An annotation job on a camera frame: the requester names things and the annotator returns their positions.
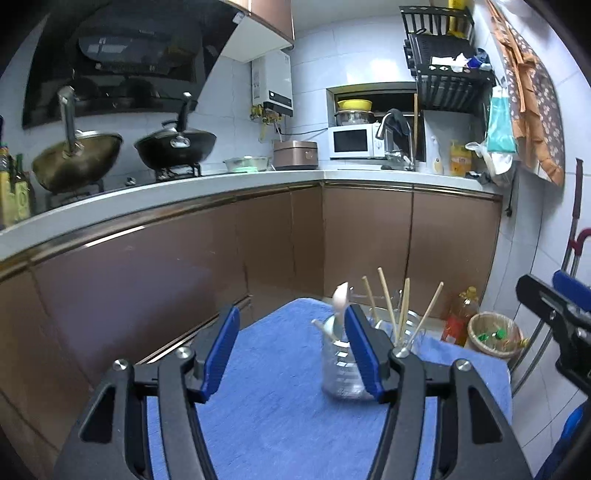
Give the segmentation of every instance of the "plastic bottle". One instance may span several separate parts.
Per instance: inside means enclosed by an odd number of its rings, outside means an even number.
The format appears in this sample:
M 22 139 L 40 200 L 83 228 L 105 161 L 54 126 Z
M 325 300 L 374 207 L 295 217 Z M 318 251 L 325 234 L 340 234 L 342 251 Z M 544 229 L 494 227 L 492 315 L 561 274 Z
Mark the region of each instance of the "plastic bottle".
M 446 317 L 441 341 L 464 346 L 468 339 L 468 322 L 478 311 L 476 287 L 468 287 L 453 300 Z
M 433 142 L 433 156 L 429 162 L 429 173 L 443 175 L 443 163 L 441 162 L 441 154 L 439 153 L 439 142 L 435 135 L 431 137 L 431 142 Z

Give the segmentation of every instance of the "wooden chopstick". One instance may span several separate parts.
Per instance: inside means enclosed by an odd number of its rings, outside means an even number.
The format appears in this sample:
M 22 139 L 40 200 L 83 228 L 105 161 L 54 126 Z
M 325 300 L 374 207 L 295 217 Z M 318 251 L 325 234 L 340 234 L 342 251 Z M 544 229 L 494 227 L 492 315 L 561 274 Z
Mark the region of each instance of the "wooden chopstick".
M 413 334 L 411 335 L 410 339 L 408 340 L 408 344 L 409 345 L 412 345 L 413 344 L 413 340 L 417 336 L 418 331 L 423 326 L 423 322 L 431 314 L 431 310 L 433 310 L 433 307 L 435 306 L 435 303 L 437 302 L 437 299 L 439 298 L 439 294 L 441 293 L 442 289 L 443 289 L 443 282 L 439 282 L 439 286 L 437 287 L 437 290 L 435 291 L 435 295 L 431 299 L 431 302 L 429 303 L 429 306 L 427 307 L 427 310 L 425 311 L 425 315 L 423 315 L 423 318 L 418 323 L 418 325 L 415 328 Z
M 388 284 L 386 283 L 386 278 L 384 277 L 384 271 L 382 267 L 378 268 L 378 275 L 379 280 L 382 283 L 382 289 L 384 291 L 384 297 L 386 298 L 386 306 L 388 307 L 388 314 L 390 315 L 390 322 L 392 322 L 392 335 L 394 337 L 394 343 L 396 343 L 397 331 L 396 331 L 396 318 L 394 317 L 394 310 L 392 309 L 392 300 L 390 300 L 390 292 L 388 290 Z
M 379 318 L 376 314 L 376 310 L 375 310 L 375 300 L 374 300 L 374 294 L 371 292 L 371 287 L 369 286 L 369 280 L 368 278 L 364 275 L 363 277 L 361 277 L 361 280 L 363 280 L 363 284 L 365 285 L 365 291 L 367 292 L 367 295 L 369 297 L 369 302 L 371 305 L 371 315 L 374 318 L 374 322 L 377 323 L 379 322 Z
M 402 327 L 406 324 L 408 318 L 408 302 L 410 300 L 410 278 L 404 280 L 404 290 L 402 292 L 402 303 L 400 304 L 400 312 L 398 312 L 398 334 L 396 336 L 398 346 L 402 342 Z

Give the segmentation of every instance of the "black metal shelf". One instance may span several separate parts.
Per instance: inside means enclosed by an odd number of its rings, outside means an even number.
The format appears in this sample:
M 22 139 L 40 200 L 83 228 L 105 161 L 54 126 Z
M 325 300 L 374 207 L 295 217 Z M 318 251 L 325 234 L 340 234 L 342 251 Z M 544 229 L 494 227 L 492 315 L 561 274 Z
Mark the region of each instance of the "black metal shelf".
M 424 110 L 478 114 L 483 98 L 495 85 L 493 72 L 431 64 L 431 57 L 474 55 L 474 20 L 468 9 L 410 6 L 400 7 L 406 29 L 404 53 L 417 81 L 419 105 Z M 464 38 L 448 32 L 453 29 Z

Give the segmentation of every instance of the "orange bottle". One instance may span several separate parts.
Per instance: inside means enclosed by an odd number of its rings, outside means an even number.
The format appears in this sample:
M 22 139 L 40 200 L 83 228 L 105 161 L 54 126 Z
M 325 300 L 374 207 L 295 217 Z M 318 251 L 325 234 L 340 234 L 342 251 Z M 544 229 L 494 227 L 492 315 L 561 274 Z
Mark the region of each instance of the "orange bottle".
M 468 287 L 453 300 L 446 317 L 441 341 L 464 346 L 468 339 L 468 322 L 478 313 L 478 310 L 476 287 Z

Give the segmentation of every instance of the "cabinet door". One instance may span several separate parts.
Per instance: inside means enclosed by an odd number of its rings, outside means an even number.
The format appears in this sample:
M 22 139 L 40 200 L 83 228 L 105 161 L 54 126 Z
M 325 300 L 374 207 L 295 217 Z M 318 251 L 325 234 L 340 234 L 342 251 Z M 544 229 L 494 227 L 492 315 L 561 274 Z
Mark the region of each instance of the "cabinet door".
M 294 299 L 290 194 L 242 200 L 238 212 L 238 238 L 256 321 Z
M 277 29 L 287 39 L 294 39 L 291 0 L 251 0 L 251 13 Z
M 440 281 L 445 286 L 433 317 L 442 318 L 451 299 L 471 285 L 482 296 L 500 219 L 499 202 L 415 192 L 408 258 L 411 310 L 424 313 Z
M 10 425 L 17 431 L 30 430 L 31 438 L 43 436 L 34 442 L 40 450 L 43 445 L 50 450 L 61 448 L 88 400 L 90 384 L 62 348 L 29 272 L 0 283 L 0 364 L 7 409 L 18 412 L 8 415 L 6 410 L 5 417 L 27 423 L 22 428 L 17 428 L 19 422 L 10 421 Z M 11 431 L 4 423 L 2 429 L 7 435 Z
M 390 293 L 404 284 L 411 221 L 411 192 L 327 187 L 324 189 L 324 295 L 348 281 L 365 295 L 367 275 L 374 296 L 382 296 L 378 267 Z M 357 299 L 359 303 L 369 303 Z M 385 307 L 383 300 L 376 303 Z
M 98 382 L 116 358 L 148 356 L 246 295 L 236 206 L 131 229 L 35 268 L 50 316 Z
M 322 298 L 324 283 L 324 221 L 322 189 L 291 192 L 296 297 Z

